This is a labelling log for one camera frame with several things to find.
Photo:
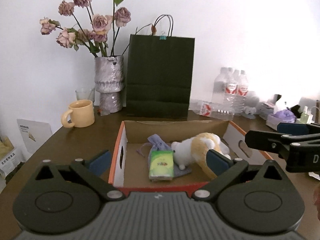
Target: mug handle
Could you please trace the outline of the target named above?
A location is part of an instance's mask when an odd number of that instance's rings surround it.
[[[68,111],[64,112],[61,116],[61,123],[64,127],[66,128],[72,128],[75,126],[75,123],[68,123],[68,115],[71,114],[73,112],[73,110],[69,109]]]

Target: gray pouch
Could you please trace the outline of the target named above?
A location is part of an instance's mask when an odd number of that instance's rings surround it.
[[[149,152],[149,156],[148,156],[148,167],[150,169],[150,162],[151,162],[151,152],[152,151],[172,151],[171,147],[169,145],[167,145],[161,138],[159,135],[154,134],[148,137],[148,143],[144,143],[142,147],[146,146],[146,145],[150,145],[152,146],[150,152]],[[141,152],[141,148],[139,150],[137,150],[137,152],[139,154],[141,154],[143,157],[143,153]],[[177,177],[181,177],[183,175],[187,175],[189,173],[191,173],[192,169],[187,167],[185,168],[183,171],[179,169],[177,164],[173,164],[173,174],[174,174],[174,178]]]

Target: stuffed animal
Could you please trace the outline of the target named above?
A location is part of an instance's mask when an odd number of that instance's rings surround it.
[[[245,106],[244,107],[244,112],[246,114],[255,114],[257,112],[257,109],[255,107]]]
[[[213,133],[200,133],[180,143],[173,142],[171,148],[173,150],[173,160],[179,166],[180,170],[184,170],[192,163],[197,163],[210,179],[214,179],[217,176],[207,166],[206,155],[208,150],[214,149],[223,156],[231,159],[228,155],[228,147],[221,143],[218,135]]]

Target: wooden table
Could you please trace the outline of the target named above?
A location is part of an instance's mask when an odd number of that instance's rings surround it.
[[[188,120],[208,119],[210,118],[198,116],[189,111]],[[20,232],[20,228],[12,213],[12,204],[31,174],[41,164],[42,160],[50,159],[57,163],[68,164],[76,158],[88,160],[104,149],[109,149],[112,152],[118,129],[123,120],[172,121],[171,119],[127,117],[125,112],[121,111],[107,116],[96,115],[96,122],[86,128],[60,128],[33,154],[0,194],[0,239],[10,240]],[[265,121],[260,117],[254,120],[235,117],[233,121],[245,131],[271,131],[271,129],[265,125]],[[284,160],[279,159],[275,154],[271,154],[271,156],[282,168],[285,167]],[[109,170],[102,176],[105,181],[108,181],[108,174]],[[298,232],[307,240],[319,240],[320,222],[317,219],[316,208],[312,202],[313,191],[318,182],[305,173],[287,173],[287,175],[299,191],[306,206]]]

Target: black paper bag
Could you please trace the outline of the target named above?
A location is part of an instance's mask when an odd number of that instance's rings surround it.
[[[127,115],[186,118],[194,38],[131,35]]]

